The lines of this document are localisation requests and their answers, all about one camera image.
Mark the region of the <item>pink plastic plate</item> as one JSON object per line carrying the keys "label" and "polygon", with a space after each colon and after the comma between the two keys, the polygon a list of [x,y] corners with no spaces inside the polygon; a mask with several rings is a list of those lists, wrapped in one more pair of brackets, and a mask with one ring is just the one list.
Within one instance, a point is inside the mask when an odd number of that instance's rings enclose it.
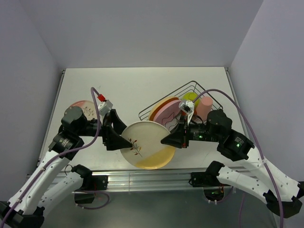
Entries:
{"label": "pink plastic plate", "polygon": [[153,121],[163,126],[170,123],[180,113],[180,103],[180,99],[170,101],[156,113]]}

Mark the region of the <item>yellow plastic plate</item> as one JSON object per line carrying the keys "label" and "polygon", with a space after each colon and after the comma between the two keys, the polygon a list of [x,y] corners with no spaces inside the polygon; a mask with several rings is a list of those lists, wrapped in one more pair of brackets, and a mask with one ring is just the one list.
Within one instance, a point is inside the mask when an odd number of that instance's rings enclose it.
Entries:
{"label": "yellow plastic plate", "polygon": [[174,101],[174,100],[178,100],[178,97],[176,96],[168,96],[164,99],[162,99],[161,101],[159,101],[153,108],[152,110],[149,112],[148,115],[148,120],[149,121],[153,121],[155,115],[157,114],[157,112],[163,107],[165,106],[167,103]]}

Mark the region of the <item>cream yellow floral plate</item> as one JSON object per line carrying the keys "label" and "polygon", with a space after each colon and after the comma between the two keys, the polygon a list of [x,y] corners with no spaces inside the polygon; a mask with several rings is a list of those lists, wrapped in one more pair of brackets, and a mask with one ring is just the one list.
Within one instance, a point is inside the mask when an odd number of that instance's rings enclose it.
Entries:
{"label": "cream yellow floral plate", "polygon": [[121,136],[132,144],[121,149],[122,156],[134,167],[155,170],[167,165],[174,157],[176,148],[161,144],[170,132],[152,121],[139,121],[124,129]]}

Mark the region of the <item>cream pink floral plate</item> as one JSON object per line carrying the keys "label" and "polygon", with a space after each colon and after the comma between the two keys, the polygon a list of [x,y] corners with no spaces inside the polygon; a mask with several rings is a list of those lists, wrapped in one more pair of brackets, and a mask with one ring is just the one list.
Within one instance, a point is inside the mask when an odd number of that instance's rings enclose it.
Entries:
{"label": "cream pink floral plate", "polygon": [[71,104],[69,107],[74,107],[74,106],[80,107],[83,110],[83,113],[86,116],[87,120],[90,121],[93,119],[97,119],[95,106],[92,101],[80,100]]}

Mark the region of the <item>salmon pink cup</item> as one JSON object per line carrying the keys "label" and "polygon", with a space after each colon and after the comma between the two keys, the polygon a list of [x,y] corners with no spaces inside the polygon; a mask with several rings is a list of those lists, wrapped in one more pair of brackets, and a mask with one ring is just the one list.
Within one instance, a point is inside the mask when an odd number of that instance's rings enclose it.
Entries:
{"label": "salmon pink cup", "polygon": [[211,111],[213,105],[213,100],[211,97],[204,96],[200,99],[199,104],[196,108],[197,115],[205,121],[207,119],[208,113]]}

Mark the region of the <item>lime green bowl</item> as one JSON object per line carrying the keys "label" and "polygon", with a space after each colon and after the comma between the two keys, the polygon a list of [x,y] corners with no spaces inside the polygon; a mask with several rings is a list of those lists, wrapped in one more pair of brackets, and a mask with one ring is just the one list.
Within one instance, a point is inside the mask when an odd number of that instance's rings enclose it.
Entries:
{"label": "lime green bowl", "polygon": [[[187,92],[186,94],[183,95],[182,100],[190,100],[190,101],[194,101],[194,99],[197,97],[198,95],[195,92]],[[199,105],[200,100],[197,99],[194,102],[195,108],[197,108],[197,106]]]}

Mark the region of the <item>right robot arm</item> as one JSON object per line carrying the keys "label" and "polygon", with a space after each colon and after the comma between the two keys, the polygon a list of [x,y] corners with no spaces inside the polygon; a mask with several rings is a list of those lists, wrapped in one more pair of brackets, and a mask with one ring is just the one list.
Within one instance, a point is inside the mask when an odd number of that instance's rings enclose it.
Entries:
{"label": "right robot arm", "polygon": [[212,161],[203,172],[193,172],[189,184],[193,187],[230,185],[251,194],[266,204],[274,214],[285,219],[300,212],[304,183],[295,181],[260,155],[259,149],[243,134],[231,128],[232,120],[222,110],[209,112],[206,123],[187,123],[182,116],[162,144],[187,148],[190,141],[218,143],[217,151],[253,176],[249,177]]}

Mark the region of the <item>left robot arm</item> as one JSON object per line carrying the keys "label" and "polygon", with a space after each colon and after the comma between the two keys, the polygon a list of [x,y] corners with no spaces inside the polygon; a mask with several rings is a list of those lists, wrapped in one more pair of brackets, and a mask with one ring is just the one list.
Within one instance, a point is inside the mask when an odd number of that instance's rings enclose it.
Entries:
{"label": "left robot arm", "polygon": [[105,114],[104,120],[87,120],[83,110],[73,106],[65,111],[58,134],[54,137],[31,177],[8,201],[0,203],[1,227],[39,228],[45,216],[73,191],[85,194],[103,193],[107,188],[107,177],[98,183],[92,171],[83,165],[72,167],[70,173],[54,187],[55,177],[66,167],[75,155],[87,146],[83,136],[94,140],[102,137],[108,151],[130,148],[132,144],[121,134],[127,126],[118,117],[115,109]]}

